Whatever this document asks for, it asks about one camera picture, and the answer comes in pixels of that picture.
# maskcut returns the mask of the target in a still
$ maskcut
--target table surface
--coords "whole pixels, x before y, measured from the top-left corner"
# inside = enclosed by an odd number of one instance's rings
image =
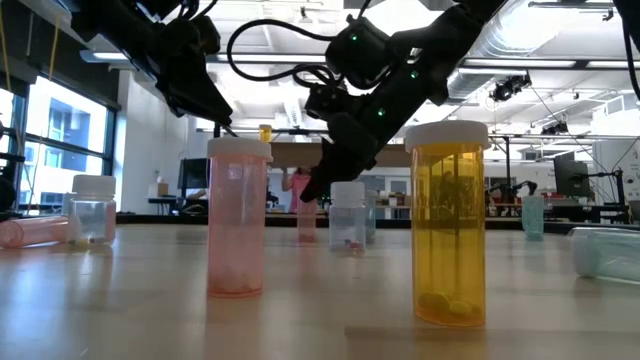
[[[112,247],[0,250],[0,359],[637,359],[640,285],[577,278],[564,237],[487,233],[487,325],[412,314],[409,231],[364,257],[267,229],[265,289],[206,298],[206,228],[120,227]]]

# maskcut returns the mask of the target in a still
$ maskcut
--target person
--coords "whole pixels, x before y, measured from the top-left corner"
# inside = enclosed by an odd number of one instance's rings
[[[291,207],[289,212],[296,213],[300,203],[300,195],[311,180],[311,168],[299,167],[293,176],[289,177],[287,168],[282,168],[282,191],[291,190]]]

